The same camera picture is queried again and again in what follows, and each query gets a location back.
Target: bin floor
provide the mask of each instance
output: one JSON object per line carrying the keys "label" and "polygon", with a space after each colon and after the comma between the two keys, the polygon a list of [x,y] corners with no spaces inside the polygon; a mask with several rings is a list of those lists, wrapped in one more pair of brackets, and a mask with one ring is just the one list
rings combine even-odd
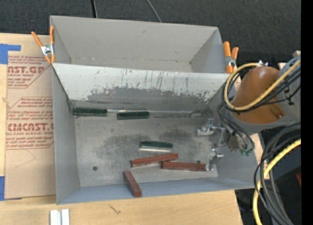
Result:
{"label": "bin floor", "polygon": [[197,136],[209,116],[150,116],[147,119],[117,120],[116,113],[105,117],[75,118],[76,153],[81,187],[123,184],[123,171],[131,170],[138,182],[155,182],[217,177],[209,172],[163,170],[160,163],[131,167],[130,161],[162,154],[143,151],[140,141],[164,141],[173,144],[176,161],[206,163],[211,141],[217,135]]}

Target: red wooden block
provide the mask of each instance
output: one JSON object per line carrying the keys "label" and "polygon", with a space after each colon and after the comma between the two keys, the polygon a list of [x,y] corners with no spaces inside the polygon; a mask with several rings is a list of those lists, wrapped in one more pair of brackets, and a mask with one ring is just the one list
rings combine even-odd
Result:
{"label": "red wooden block", "polygon": [[130,171],[123,171],[124,180],[135,197],[141,197],[141,188],[139,187],[138,183],[136,182],[133,174]]}
{"label": "red wooden block", "polygon": [[164,161],[162,163],[161,168],[174,170],[206,171],[204,163],[177,162],[177,161]]}
{"label": "red wooden block", "polygon": [[144,158],[138,158],[131,160],[131,166],[141,166],[151,163],[157,163],[157,162],[163,162],[167,160],[175,160],[178,158],[178,154],[167,154],[167,155],[160,155],[160,156],[154,156],[154,157],[144,157]]}

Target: yellow cable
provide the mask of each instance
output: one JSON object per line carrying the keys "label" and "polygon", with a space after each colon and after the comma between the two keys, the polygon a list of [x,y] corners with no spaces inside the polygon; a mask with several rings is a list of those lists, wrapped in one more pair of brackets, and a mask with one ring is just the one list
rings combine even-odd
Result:
{"label": "yellow cable", "polygon": [[[288,154],[291,150],[293,150],[295,147],[301,145],[301,139],[295,141],[291,145],[289,145],[287,148],[285,148],[282,152],[280,152],[267,166],[267,168],[264,171],[264,177],[267,176],[267,174],[270,172],[270,170],[276,165],[278,161],[280,161],[281,158],[283,158],[286,154]],[[261,189],[261,179],[258,181],[257,184],[258,190]],[[262,222],[259,217],[259,212],[258,212],[258,192],[255,190],[254,195],[253,195],[253,215],[254,219],[257,223],[257,225],[262,225]]]}
{"label": "yellow cable", "polygon": [[284,80],[298,65],[301,64],[301,60],[297,61],[296,63],[294,63],[282,76],[280,76],[262,95],[260,95],[257,99],[255,99],[253,102],[242,106],[242,107],[236,107],[234,105],[232,105],[228,99],[228,87],[231,83],[231,80],[234,78],[234,76],[236,74],[238,74],[241,70],[243,70],[244,68],[247,67],[258,67],[260,64],[258,63],[248,63],[245,64],[241,67],[239,67],[237,70],[235,70],[228,78],[227,82],[226,82],[226,86],[224,89],[224,99],[226,104],[233,110],[237,110],[237,111],[243,111],[243,110],[247,110],[251,107],[253,107],[254,105],[258,104],[260,101],[262,101],[282,80]]}

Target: cardboard box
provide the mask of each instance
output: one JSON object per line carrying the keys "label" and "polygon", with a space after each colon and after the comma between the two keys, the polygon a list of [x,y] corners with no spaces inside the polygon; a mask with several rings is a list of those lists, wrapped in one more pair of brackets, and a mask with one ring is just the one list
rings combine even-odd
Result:
{"label": "cardboard box", "polygon": [[50,24],[58,204],[131,198],[125,170],[143,197],[253,187],[254,155],[227,147],[213,171],[130,165],[155,154],[140,150],[142,140],[206,163],[218,135],[197,129],[217,118],[228,77],[218,28],[57,16]]}
{"label": "cardboard box", "polygon": [[[48,36],[39,36],[44,45]],[[51,66],[34,38],[0,34],[0,43],[20,45],[8,52],[4,198],[54,195]]]}

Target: cast acrylic sheet label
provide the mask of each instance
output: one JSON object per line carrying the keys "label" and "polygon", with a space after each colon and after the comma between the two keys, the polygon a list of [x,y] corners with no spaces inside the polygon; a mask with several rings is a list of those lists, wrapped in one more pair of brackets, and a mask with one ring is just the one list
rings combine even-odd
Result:
{"label": "cast acrylic sheet label", "polygon": [[54,195],[51,66],[30,34],[0,34],[0,43],[21,46],[8,52],[4,198]]}

